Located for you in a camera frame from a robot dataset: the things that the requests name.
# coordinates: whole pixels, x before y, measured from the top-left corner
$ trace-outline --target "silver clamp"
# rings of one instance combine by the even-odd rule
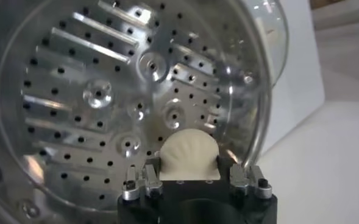
[[[269,199],[272,197],[272,187],[266,180],[259,166],[250,167],[250,176],[254,181],[255,195],[260,199]]]
[[[250,180],[246,177],[244,169],[239,164],[234,164],[229,169],[230,184],[242,191],[244,195],[248,194],[248,188],[250,186]]]
[[[123,185],[123,199],[132,201],[140,198],[140,186],[137,183],[136,167],[131,166],[126,172],[126,180]]]
[[[163,183],[157,178],[152,164],[145,165],[145,189],[150,198],[158,198],[163,193]]]

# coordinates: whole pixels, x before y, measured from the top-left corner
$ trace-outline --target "hole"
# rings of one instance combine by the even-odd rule
[[[87,7],[83,7],[83,15],[87,16],[89,12],[90,11]]]
[[[64,29],[67,26],[67,23],[65,21],[60,21],[59,26],[60,28]]]
[[[35,132],[35,129],[34,129],[33,127],[28,127],[28,128],[27,128],[27,131],[28,131],[29,133],[34,133],[34,132]]]
[[[48,153],[45,150],[40,151],[40,156],[46,156]]]
[[[37,65],[38,64],[37,58],[30,59],[30,64],[31,65]]]
[[[75,121],[76,122],[80,122],[82,120],[82,118],[80,116],[75,116]]]
[[[71,49],[68,51],[68,53],[69,53],[71,56],[73,56],[73,55],[75,55],[76,51],[75,51],[75,49],[71,48]]]
[[[59,74],[64,74],[64,72],[65,72],[65,70],[63,68],[61,68],[61,67],[59,67],[57,69],[57,73],[59,73]]]
[[[91,33],[86,32],[86,33],[84,34],[84,36],[85,36],[87,39],[90,39],[90,38],[91,38]]]
[[[25,87],[31,87],[31,86],[32,86],[32,82],[29,81],[29,80],[25,80],[25,81],[23,82],[23,85],[24,85]]]
[[[149,68],[150,68],[151,70],[155,70],[155,68],[156,68],[155,63],[151,63],[151,64],[149,65]]]
[[[48,39],[48,38],[44,38],[44,39],[41,41],[41,44],[44,45],[44,46],[49,46],[49,39]]]
[[[52,117],[56,117],[57,111],[56,111],[56,110],[51,110],[50,115],[51,115]]]
[[[55,132],[54,135],[53,135],[56,139],[59,139],[62,137],[62,134],[60,132]]]
[[[24,103],[24,104],[23,104],[23,108],[24,108],[24,109],[27,109],[27,110],[30,109],[30,104]]]
[[[59,93],[59,89],[53,88],[53,89],[51,90],[51,93],[52,93],[53,95],[57,95],[57,94]]]
[[[113,23],[113,20],[112,20],[112,19],[108,18],[108,19],[106,20],[106,25],[110,26],[110,25],[112,25],[112,23]]]

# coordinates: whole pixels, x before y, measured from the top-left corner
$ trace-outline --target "shiny metal surface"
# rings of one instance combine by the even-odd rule
[[[263,47],[236,0],[0,1],[0,223],[115,223],[128,168],[183,128],[256,162]]]

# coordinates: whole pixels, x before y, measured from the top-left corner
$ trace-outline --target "white wall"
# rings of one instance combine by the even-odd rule
[[[316,36],[326,103],[259,165],[279,223],[359,223],[359,24]]]

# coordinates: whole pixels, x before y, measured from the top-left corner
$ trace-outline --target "white surface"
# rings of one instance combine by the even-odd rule
[[[281,4],[288,19],[290,46],[285,70],[272,91],[264,152],[324,103],[309,3],[281,0]]]
[[[326,103],[260,159],[278,223],[359,223],[359,25],[318,34]]]

